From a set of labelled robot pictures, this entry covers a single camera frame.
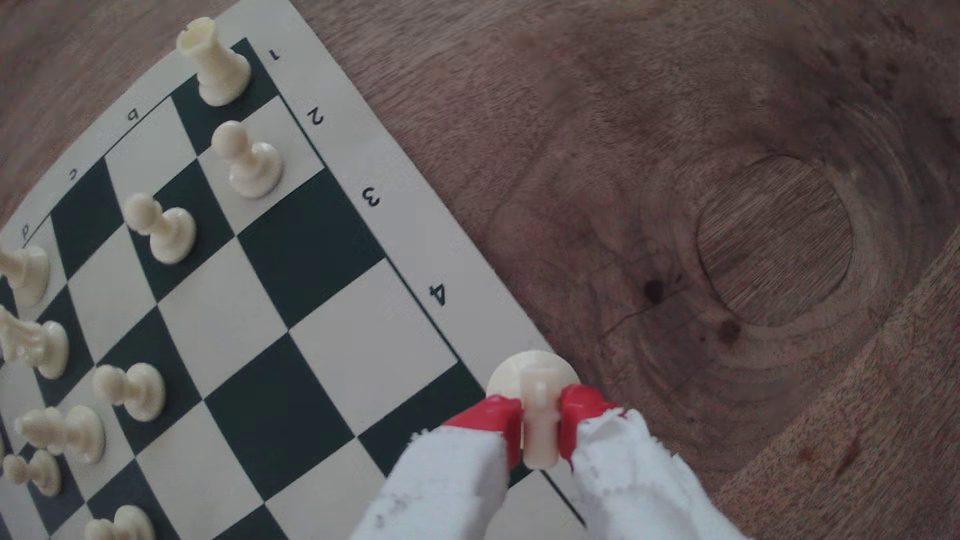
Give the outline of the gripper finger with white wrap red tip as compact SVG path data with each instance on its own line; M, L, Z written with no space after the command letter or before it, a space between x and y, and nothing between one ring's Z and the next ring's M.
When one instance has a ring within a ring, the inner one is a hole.
M591 539L746 538L640 411L585 384L565 387L558 404L558 449Z
M492 395L415 433L350 539L483 539L521 460L522 415Z

